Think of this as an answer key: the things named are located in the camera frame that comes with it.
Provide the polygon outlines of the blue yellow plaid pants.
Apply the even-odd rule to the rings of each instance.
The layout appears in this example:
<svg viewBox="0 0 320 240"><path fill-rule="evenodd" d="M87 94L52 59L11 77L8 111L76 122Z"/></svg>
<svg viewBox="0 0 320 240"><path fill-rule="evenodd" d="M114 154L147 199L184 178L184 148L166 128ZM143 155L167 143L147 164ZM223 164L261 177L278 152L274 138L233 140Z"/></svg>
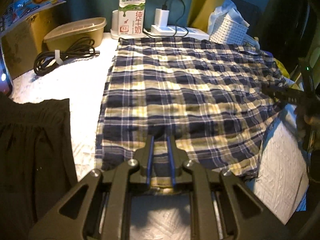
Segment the blue yellow plaid pants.
<svg viewBox="0 0 320 240"><path fill-rule="evenodd" d="M95 164L110 170L155 138L153 174L170 174L166 139L210 170L254 178L281 110L262 85L283 87L273 57L190 37L120 39L97 126Z"/></svg>

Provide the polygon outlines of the yellow crumpled item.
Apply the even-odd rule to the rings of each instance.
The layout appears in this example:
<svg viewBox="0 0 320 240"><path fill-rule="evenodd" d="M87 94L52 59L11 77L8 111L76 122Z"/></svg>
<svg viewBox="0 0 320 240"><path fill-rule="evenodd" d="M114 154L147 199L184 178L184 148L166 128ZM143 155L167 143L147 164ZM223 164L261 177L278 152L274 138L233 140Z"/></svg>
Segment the yellow crumpled item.
<svg viewBox="0 0 320 240"><path fill-rule="evenodd" d="M286 68L284 67L284 65L276 58L274 58L274 61L277 65L277 67L279 68L280 72L282 73L282 75L285 78L290 79L290 75L289 75L288 71L286 70Z"/></svg>

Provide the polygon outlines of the white textured bed cover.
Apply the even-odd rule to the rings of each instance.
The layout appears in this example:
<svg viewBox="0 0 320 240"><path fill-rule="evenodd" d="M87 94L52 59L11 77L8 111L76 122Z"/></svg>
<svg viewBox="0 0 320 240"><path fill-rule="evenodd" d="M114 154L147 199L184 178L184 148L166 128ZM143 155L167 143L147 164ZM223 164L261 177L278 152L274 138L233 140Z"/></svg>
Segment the white textured bed cover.
<svg viewBox="0 0 320 240"><path fill-rule="evenodd" d="M17 103L70 100L72 150L79 179L95 166L100 105L117 44L106 33L98 57L72 61L43 77L29 71L13 81L12 99ZM294 109L287 105L275 120L263 145L258 176L248 183L282 222L305 209L309 183L305 157L296 139Z"/></svg>

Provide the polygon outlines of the black folded garment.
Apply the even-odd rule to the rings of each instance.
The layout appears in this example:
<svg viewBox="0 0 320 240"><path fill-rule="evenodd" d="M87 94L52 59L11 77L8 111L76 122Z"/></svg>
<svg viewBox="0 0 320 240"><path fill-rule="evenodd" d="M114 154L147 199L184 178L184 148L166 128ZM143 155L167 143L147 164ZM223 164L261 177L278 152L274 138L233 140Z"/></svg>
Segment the black folded garment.
<svg viewBox="0 0 320 240"><path fill-rule="evenodd" d="M16 103L1 95L1 239L27 239L77 182L69 99Z"/></svg>

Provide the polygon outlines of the white perforated basket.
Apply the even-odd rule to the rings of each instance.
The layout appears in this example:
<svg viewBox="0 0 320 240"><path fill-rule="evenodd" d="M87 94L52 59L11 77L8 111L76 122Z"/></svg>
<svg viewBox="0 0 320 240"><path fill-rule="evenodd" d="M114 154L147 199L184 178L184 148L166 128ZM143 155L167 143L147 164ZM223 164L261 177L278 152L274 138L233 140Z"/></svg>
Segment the white perforated basket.
<svg viewBox="0 0 320 240"><path fill-rule="evenodd" d="M249 24L244 19L241 19L241 22L238 23L228 14L221 15L213 25L209 40L219 44L241 45L248 29Z"/></svg>

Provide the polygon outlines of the white power strip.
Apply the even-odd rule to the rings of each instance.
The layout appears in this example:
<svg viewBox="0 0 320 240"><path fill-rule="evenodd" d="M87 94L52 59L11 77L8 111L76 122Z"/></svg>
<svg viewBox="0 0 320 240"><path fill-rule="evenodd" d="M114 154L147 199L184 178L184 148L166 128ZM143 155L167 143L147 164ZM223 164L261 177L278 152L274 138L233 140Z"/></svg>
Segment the white power strip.
<svg viewBox="0 0 320 240"><path fill-rule="evenodd" d="M159 27L152 25L150 28L151 35L153 36L177 36L177 37L191 37L198 40L209 40L209 35L204 31L190 27L176 27L169 25L166 27Z"/></svg>

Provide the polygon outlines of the tablet with red screen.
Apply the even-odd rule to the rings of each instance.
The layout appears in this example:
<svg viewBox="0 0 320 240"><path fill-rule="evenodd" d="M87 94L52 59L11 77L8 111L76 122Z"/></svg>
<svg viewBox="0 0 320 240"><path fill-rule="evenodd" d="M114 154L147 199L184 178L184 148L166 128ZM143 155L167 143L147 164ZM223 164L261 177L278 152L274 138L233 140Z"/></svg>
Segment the tablet with red screen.
<svg viewBox="0 0 320 240"><path fill-rule="evenodd" d="M8 71L7 65L4 59L3 46L1 44L0 52L0 89L1 92L7 97L12 97L14 91L14 85Z"/></svg>

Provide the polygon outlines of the white power adapter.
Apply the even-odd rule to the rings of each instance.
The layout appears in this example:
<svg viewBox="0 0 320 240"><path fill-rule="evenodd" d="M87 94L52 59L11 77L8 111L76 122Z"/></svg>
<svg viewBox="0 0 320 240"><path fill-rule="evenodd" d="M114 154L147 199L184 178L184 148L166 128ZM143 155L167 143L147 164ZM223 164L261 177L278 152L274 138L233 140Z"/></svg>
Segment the white power adapter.
<svg viewBox="0 0 320 240"><path fill-rule="evenodd" d="M166 27L168 24L169 10L157 8L155 10L154 25L157 27Z"/></svg>

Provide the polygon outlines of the tan plastic food container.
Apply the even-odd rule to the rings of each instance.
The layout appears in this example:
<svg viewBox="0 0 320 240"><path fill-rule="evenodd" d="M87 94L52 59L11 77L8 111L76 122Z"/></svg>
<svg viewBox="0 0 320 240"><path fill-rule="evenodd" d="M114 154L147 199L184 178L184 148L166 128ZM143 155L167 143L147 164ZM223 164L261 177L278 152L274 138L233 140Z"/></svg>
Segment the tan plastic food container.
<svg viewBox="0 0 320 240"><path fill-rule="evenodd" d="M65 51L73 43L83 37L94 41L93 47L100 46L103 40L106 18L95 17L60 25L43 38L49 50Z"/></svg>

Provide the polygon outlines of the brown cardboard box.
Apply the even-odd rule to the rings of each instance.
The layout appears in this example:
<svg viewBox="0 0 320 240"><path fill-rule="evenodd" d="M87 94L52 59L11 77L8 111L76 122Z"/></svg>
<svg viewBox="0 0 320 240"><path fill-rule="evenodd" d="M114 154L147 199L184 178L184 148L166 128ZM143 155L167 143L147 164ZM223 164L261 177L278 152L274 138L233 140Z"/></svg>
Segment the brown cardboard box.
<svg viewBox="0 0 320 240"><path fill-rule="evenodd" d="M58 25L58 10L49 8L27 17L4 34L4 59L12 79L33 69L35 58L45 48L44 37Z"/></svg>

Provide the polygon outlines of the white green milk carton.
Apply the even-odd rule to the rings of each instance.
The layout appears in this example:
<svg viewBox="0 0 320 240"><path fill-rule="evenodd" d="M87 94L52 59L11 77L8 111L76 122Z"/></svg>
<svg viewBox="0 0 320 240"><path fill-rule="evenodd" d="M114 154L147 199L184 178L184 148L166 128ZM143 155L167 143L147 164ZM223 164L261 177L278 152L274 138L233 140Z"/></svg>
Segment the white green milk carton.
<svg viewBox="0 0 320 240"><path fill-rule="evenodd" d="M142 35L145 4L146 0L119 0L119 35Z"/></svg>

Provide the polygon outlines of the white lamp base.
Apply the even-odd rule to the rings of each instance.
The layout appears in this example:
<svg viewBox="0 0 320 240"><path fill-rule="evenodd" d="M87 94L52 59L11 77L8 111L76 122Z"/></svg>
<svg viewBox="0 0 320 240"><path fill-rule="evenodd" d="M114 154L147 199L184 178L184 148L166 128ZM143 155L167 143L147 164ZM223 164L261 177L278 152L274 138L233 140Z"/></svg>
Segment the white lamp base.
<svg viewBox="0 0 320 240"><path fill-rule="evenodd" d="M119 38L145 38L146 35L141 31L136 33L136 20L132 12L129 12L129 17L124 17L122 11L112 11L112 23L111 23L111 37L115 40Z"/></svg>

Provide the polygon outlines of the colourful snack bag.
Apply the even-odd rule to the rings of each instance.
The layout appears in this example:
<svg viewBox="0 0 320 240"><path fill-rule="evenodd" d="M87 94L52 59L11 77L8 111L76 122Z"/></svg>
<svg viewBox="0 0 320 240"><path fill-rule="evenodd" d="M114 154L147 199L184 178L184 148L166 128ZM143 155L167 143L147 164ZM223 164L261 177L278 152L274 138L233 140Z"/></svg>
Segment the colourful snack bag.
<svg viewBox="0 0 320 240"><path fill-rule="evenodd" d="M1 13L1 36L14 29L28 17L65 3L66 0L9 0Z"/></svg>

